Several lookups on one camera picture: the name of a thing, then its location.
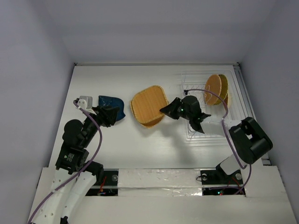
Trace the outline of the triangular woven orange plate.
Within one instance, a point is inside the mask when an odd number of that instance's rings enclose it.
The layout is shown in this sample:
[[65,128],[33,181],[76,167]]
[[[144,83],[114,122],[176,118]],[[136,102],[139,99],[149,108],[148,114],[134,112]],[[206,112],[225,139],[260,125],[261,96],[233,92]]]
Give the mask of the triangular woven orange plate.
[[[131,112],[132,112],[134,118],[137,120],[137,116],[136,116],[136,114],[135,114],[135,112],[134,112],[134,109],[133,109],[132,101],[130,101],[130,108],[131,108]],[[161,115],[160,117],[158,117],[158,118],[156,118],[156,119],[154,119],[154,120],[152,120],[152,121],[146,122],[146,123],[141,123],[141,122],[139,122],[138,120],[137,120],[137,121],[138,121],[138,123],[139,123],[141,126],[143,126],[143,127],[145,127],[145,128],[152,128],[152,127],[154,127],[155,125],[157,125],[158,123],[160,123],[160,122],[163,120],[163,118],[164,118],[164,115]]]

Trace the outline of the round orange woven plate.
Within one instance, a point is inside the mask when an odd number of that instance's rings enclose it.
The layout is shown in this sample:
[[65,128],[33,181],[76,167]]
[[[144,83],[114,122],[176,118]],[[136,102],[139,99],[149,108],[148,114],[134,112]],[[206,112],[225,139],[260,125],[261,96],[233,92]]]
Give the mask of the round orange woven plate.
[[207,105],[214,105],[217,100],[218,96],[221,93],[221,78],[217,74],[213,74],[209,77],[205,84],[205,102]]

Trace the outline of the yellow round woven plate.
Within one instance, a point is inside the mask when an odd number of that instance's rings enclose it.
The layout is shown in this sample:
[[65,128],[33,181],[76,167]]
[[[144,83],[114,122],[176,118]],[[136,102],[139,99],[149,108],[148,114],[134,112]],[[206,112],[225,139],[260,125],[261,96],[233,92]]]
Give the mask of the yellow round woven plate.
[[219,74],[221,79],[221,93],[220,97],[224,100],[228,95],[228,79],[225,75]]

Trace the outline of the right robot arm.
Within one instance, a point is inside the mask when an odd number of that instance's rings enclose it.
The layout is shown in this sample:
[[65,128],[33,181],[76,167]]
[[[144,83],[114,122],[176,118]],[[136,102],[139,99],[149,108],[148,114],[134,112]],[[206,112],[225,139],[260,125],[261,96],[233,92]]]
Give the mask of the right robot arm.
[[273,148],[272,141],[254,118],[229,120],[206,114],[195,96],[175,98],[160,112],[172,119],[188,120],[196,132],[227,139],[233,154],[216,166],[215,178],[221,183],[226,183],[235,171],[251,166]]

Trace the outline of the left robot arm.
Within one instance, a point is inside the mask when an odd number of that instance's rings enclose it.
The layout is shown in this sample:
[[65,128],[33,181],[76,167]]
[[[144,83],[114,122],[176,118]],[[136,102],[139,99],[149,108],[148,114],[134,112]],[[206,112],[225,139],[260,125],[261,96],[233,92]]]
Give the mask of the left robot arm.
[[84,122],[70,120],[64,126],[63,143],[55,164],[49,194],[30,216],[30,224],[70,224],[79,204],[95,184],[105,180],[103,165],[88,159],[87,146],[100,127],[115,124],[118,107],[77,108],[86,116]]

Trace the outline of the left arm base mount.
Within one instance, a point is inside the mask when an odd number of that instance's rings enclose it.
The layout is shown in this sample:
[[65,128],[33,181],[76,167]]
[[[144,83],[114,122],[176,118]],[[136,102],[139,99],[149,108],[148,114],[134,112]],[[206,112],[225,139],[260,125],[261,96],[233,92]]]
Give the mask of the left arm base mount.
[[118,196],[118,169],[105,169],[103,177],[86,193],[86,196]]

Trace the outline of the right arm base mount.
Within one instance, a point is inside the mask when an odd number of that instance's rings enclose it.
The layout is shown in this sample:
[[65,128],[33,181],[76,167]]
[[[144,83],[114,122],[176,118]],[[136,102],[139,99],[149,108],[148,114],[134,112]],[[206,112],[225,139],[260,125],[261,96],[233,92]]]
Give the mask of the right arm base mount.
[[204,196],[245,195],[244,190],[238,192],[243,186],[240,170],[230,175],[216,169],[201,170],[196,180],[202,184]]

